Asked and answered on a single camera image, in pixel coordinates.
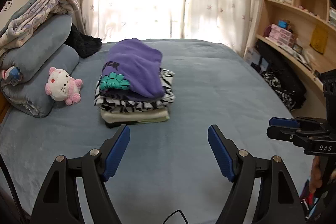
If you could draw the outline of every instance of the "black fuzzy cloth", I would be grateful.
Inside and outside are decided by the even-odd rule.
[[[100,50],[101,38],[82,34],[72,24],[70,34],[64,44],[73,47],[81,58],[87,58]]]

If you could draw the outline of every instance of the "small plush toy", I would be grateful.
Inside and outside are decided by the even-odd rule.
[[[55,101],[65,101],[67,106],[81,100],[79,90],[83,84],[81,79],[74,79],[63,69],[51,67],[45,92]]]

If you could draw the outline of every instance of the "blue-gray cushion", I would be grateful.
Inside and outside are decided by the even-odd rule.
[[[5,85],[1,89],[2,93],[17,109],[35,117],[44,117],[51,111],[55,102],[44,90],[48,82],[49,69],[55,67],[70,74],[78,62],[79,56],[76,51],[67,45],[62,45],[27,83],[16,86]]]
[[[19,82],[28,82],[68,38],[71,24],[72,19],[68,14],[51,17],[34,31],[33,36],[22,47],[7,52],[2,68],[7,70],[12,66],[17,67],[22,74]],[[11,82],[12,85],[18,84],[16,79]]]
[[[12,20],[14,20],[14,19],[16,19],[16,18],[22,16],[22,15],[23,15],[23,14],[30,8],[30,7],[31,7],[31,5],[33,5],[36,1],[37,1],[37,0],[28,0],[28,2],[27,2],[25,5],[23,5],[19,10],[17,10],[17,11],[11,16],[11,18],[7,21],[7,23],[6,23],[6,25],[4,26],[4,28],[0,31],[0,37],[1,37],[1,36],[5,33],[5,31],[7,30],[9,23],[10,23]]]

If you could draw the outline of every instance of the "metal screw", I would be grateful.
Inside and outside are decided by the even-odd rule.
[[[275,162],[282,162],[282,159],[279,156],[274,156],[273,159]]]
[[[239,150],[238,154],[241,155],[242,157],[246,157],[248,155],[248,152],[246,150]]]
[[[64,160],[64,156],[63,155],[59,155],[59,156],[56,157],[56,161],[58,161],[58,162],[61,162],[63,160]]]
[[[99,150],[98,149],[92,149],[91,151],[90,151],[90,155],[91,156],[96,156],[96,155],[98,155],[99,154]]]

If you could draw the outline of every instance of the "blue gripper pad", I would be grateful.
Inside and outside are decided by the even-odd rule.
[[[269,120],[268,124],[270,126],[277,126],[277,127],[300,128],[300,124],[293,119],[273,117]]]
[[[109,178],[113,177],[117,171],[119,163],[125,153],[127,145],[130,140],[130,130],[128,126],[125,126],[124,130],[119,135],[118,140],[115,142],[110,153],[105,160],[105,171],[102,175],[104,182],[107,182]]]
[[[208,129],[208,141],[222,175],[228,178],[230,182],[233,182],[235,179],[235,173],[232,168],[232,158],[212,126]]]

